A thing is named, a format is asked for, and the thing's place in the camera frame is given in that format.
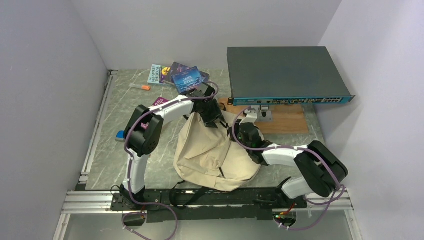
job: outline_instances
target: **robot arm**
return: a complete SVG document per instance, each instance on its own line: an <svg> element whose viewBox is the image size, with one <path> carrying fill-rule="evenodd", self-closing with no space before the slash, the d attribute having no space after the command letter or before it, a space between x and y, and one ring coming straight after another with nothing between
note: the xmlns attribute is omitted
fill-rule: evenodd
<svg viewBox="0 0 424 240"><path fill-rule="evenodd" d="M132 196L137 202L144 202L143 195L147 161L149 155L158 146L162 127L164 125L194 112L200 114L207 128L218 128L215 121L225 123L225 119L218 107L218 102L216 99L213 99L214 93L215 90L211 86L202 83L198 89L184 92L182 95L164 104L152 107L139 105L135 109L124 130L125 138L129 138L127 147L128 151L131 153L128 154L126 172L128 173L130 170L130 175L133 180L128 181L128 179L125 179L119 188L120 193L125 198L129 207L136 208L136 205L130 197L130 189ZM130 129L143 115L146 116L130 133Z"/></svg>
<svg viewBox="0 0 424 240"><path fill-rule="evenodd" d="M336 183L329 171L311 152L315 152L323 159L338 182L341 182L348 175L347 168L320 141L313 141L309 145L281 147L278 144L263 140L259 129L252 123L254 120L254 117L249 118L248 113L247 117L242 121L239 120L240 124L236 124L234 128L237 133L236 142L245 146L252 160L256 164L264 166L296 167L302 173L302 177L287 178L280 184L285 202L311 193L327 198L336 189Z"/></svg>

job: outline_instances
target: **glass panel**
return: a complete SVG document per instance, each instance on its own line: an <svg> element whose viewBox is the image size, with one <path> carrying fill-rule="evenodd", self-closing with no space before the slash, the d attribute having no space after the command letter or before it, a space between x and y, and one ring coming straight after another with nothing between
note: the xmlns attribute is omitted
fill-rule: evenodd
<svg viewBox="0 0 424 240"><path fill-rule="evenodd" d="M313 223L320 212L297 212L297 223L305 227ZM73 214L69 219L65 240L140 240L142 238L122 230L120 214ZM138 232L150 239L166 239L174 230L174 222L145 223ZM278 229L273 221L255 219L184 220L178 224L173 240L351 240L351 232L344 211L329 211L322 221L306 231Z"/></svg>

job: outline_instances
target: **blue book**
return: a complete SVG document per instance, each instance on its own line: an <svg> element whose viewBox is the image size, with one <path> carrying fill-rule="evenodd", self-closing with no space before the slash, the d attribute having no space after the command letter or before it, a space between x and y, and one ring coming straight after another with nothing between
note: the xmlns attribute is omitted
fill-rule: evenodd
<svg viewBox="0 0 424 240"><path fill-rule="evenodd" d="M164 83L164 79L170 71L169 66L151 65L150 74L148 75L147 84L168 86Z"/></svg>
<svg viewBox="0 0 424 240"><path fill-rule="evenodd" d="M178 63L178 62L174 62L172 66L168 68L167 74L163 78L163 81L161 81L161 83L175 86L172 75L182 73L184 71L187 71L188 69L190 69L190 67L186 65L182 65L181 63ZM200 74L203 76L203 81L207 81L209 79L209 74L207 74L206 72L200 71Z"/></svg>
<svg viewBox="0 0 424 240"><path fill-rule="evenodd" d="M181 94L197 88L197 86L203 83L204 78L198 70L198 67L195 66L186 71L172 75L172 81L174 82L178 93Z"/></svg>

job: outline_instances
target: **purple book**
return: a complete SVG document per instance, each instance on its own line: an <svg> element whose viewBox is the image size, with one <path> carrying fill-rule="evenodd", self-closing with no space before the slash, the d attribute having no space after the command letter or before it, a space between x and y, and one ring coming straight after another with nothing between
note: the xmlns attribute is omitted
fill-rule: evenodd
<svg viewBox="0 0 424 240"><path fill-rule="evenodd" d="M155 106L158 106L158 105L161 105L161 104L164 104L164 103L167 103L167 102L169 102L167 99L165 99L165 98L163 98L163 97L158 97L157 99L156 99L156 101L154 101L154 103L153 103L153 107L155 107ZM141 127L142 128L144 128L144 129L147 129L147 126L148 126L149 124L144 124L144 123L142 123L141 124Z"/></svg>

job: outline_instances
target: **book cover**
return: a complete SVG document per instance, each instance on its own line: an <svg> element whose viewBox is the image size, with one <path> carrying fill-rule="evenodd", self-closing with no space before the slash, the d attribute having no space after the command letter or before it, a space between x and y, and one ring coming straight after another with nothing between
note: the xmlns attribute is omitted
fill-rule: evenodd
<svg viewBox="0 0 424 240"><path fill-rule="evenodd" d="M180 64L178 62L174 62L172 66L170 67L170 70L168 74L166 75L165 79L163 80L163 83L175 86L172 76L175 74L179 74L184 71L187 71L188 69L190 69L190 67ZM209 80L209 74L203 71L200 71L200 74L203 77L203 82L206 82L207 80Z"/></svg>
<svg viewBox="0 0 424 240"><path fill-rule="evenodd" d="M165 84L164 83L164 80L165 80L165 78L167 77L167 75L168 75L168 73L170 72L170 70L171 70L171 68L169 67L169 66L162 66L161 68L160 68L160 80L159 80L159 82L161 83L161 84Z"/></svg>
<svg viewBox="0 0 424 240"><path fill-rule="evenodd" d="M171 68L168 66L161 66L152 64L150 74L148 75L147 84L164 86L164 79Z"/></svg>
<svg viewBox="0 0 424 240"><path fill-rule="evenodd" d="M156 101L154 101L152 106L155 107L155 106L167 103L167 102L169 102L167 99L160 96L156 99ZM147 129L147 126L148 126L148 124L141 123L142 128Z"/></svg>
<svg viewBox="0 0 424 240"><path fill-rule="evenodd" d="M195 89L203 83L204 77L198 70L198 67L192 67L186 71L172 75L172 80L179 94Z"/></svg>

